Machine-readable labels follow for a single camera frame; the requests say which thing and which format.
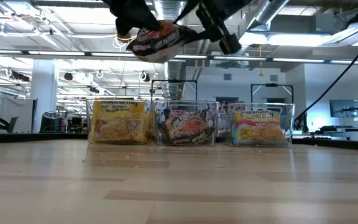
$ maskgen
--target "white column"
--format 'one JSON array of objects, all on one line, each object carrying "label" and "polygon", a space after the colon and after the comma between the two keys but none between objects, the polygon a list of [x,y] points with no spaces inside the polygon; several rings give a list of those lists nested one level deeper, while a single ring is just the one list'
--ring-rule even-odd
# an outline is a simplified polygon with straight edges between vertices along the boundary
[{"label": "white column", "polygon": [[33,133],[41,128],[42,115],[46,111],[56,111],[57,82],[59,69],[53,60],[34,60],[31,79],[31,99],[38,100],[35,109]]}]

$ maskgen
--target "instant noodle package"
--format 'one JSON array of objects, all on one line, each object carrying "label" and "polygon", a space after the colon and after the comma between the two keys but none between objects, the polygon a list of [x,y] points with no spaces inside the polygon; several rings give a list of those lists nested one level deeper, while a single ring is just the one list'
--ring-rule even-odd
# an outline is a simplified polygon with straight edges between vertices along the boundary
[{"label": "instant noodle package", "polygon": [[219,103],[211,101],[155,101],[156,144],[213,145],[218,108]]},{"label": "instant noodle package", "polygon": [[294,112],[293,104],[230,104],[226,142],[237,146],[290,146]]},{"label": "instant noodle package", "polygon": [[89,142],[145,144],[150,103],[135,100],[87,100]]}]

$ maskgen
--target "plastic bin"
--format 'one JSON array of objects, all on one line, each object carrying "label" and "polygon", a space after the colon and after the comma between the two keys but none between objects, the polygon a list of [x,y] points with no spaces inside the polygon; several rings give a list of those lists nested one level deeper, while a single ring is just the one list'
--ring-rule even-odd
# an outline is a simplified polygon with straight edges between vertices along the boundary
[{"label": "plastic bin", "polygon": [[214,145],[218,109],[213,101],[154,101],[156,144]]},{"label": "plastic bin", "polygon": [[225,141],[235,146],[291,146],[294,112],[294,104],[230,104]]},{"label": "plastic bin", "polygon": [[150,102],[97,99],[86,101],[88,141],[145,144],[149,133]]}]

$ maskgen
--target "yellow noodle package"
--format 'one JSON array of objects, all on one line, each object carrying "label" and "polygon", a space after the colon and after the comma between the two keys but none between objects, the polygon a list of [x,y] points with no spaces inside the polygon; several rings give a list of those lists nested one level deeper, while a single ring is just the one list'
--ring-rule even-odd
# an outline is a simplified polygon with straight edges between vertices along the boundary
[{"label": "yellow noodle package", "polygon": [[235,112],[232,141],[233,144],[288,143],[280,127],[280,113],[271,110]]},{"label": "yellow noodle package", "polygon": [[89,140],[117,144],[147,142],[146,101],[96,100]]}]

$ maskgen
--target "table surface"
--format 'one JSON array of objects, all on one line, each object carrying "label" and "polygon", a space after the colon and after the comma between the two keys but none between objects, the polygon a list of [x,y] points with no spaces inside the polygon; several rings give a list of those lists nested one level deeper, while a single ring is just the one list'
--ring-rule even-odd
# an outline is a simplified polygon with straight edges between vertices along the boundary
[{"label": "table surface", "polygon": [[0,224],[358,224],[358,151],[0,144]]}]

